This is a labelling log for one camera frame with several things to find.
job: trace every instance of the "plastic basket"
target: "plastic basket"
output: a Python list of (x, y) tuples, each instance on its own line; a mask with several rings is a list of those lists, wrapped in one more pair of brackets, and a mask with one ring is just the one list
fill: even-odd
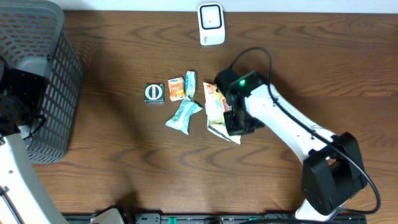
[[(48, 1), (0, 1), (0, 55), (10, 66), (49, 79), (41, 114), (46, 124), (25, 141), (31, 162), (51, 163), (68, 149), (83, 69), (65, 32), (63, 11)], [(20, 127), (27, 135), (31, 127)]]

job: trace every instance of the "white circular logo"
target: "white circular logo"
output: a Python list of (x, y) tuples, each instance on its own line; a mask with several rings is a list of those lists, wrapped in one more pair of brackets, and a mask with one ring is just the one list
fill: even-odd
[(162, 94), (162, 88), (158, 85), (150, 85), (145, 89), (145, 96), (150, 100), (157, 100)]

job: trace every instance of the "basket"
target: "basket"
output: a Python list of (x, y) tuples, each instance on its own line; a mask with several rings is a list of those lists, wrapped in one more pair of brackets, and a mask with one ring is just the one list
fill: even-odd
[[(83, 69), (63, 31), (65, 16), (48, 1), (0, 1), (0, 55), (11, 67), (48, 78), (40, 114), (47, 122), (25, 140), (29, 159), (51, 163), (68, 149)], [(27, 136), (30, 126), (20, 126)]]

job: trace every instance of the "wooden surface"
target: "wooden surface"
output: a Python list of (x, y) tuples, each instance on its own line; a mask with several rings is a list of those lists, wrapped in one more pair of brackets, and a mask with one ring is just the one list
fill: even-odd
[[(226, 13), (226, 42), (202, 47), (193, 12), (66, 12), (65, 29), (88, 67), (72, 144), (61, 162), (35, 169), (62, 212), (91, 213), (115, 203), (172, 212), (295, 210), (302, 166), (269, 129), (231, 144), (206, 130), (205, 110), (190, 134), (165, 122), (180, 102), (145, 105), (146, 83), (197, 71), (195, 100), (251, 46), (274, 56), (274, 84), (318, 124), (360, 143), (382, 208), (369, 223), (397, 223), (398, 16)], [(266, 71), (253, 53), (240, 74)], [(367, 187), (346, 206), (370, 209)]]

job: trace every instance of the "white panel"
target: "white panel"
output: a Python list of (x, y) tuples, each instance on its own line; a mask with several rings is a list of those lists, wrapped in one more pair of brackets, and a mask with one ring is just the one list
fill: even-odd
[[(196, 11), (201, 0), (50, 0), (63, 9)], [(226, 12), (398, 13), (397, 0), (219, 0)]]

